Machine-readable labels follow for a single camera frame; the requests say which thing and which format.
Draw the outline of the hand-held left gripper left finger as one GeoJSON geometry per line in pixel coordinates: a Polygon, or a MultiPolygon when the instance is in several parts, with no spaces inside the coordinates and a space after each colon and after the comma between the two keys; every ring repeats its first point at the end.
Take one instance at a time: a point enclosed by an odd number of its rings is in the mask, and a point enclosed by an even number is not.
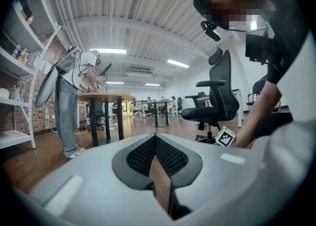
{"type": "Polygon", "coordinates": [[[43,178],[30,196],[62,221],[170,221],[154,183],[127,163],[152,135],[87,150],[43,178]]]}

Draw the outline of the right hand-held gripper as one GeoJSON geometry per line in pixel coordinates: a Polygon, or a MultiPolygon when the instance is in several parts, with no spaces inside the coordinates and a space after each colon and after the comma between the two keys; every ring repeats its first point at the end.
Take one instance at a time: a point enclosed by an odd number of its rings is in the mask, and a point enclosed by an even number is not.
{"type": "Polygon", "coordinates": [[[235,133],[224,126],[217,134],[215,143],[223,147],[229,147],[235,140],[235,137],[235,133]]]}

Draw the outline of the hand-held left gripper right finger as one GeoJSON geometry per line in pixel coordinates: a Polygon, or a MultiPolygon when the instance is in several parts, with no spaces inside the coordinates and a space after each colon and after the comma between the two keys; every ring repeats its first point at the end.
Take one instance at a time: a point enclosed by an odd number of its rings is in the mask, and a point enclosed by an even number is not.
{"type": "Polygon", "coordinates": [[[262,166],[262,140],[251,150],[156,134],[156,155],[176,165],[171,180],[172,211],[181,220],[249,220],[247,189],[262,166]]]}

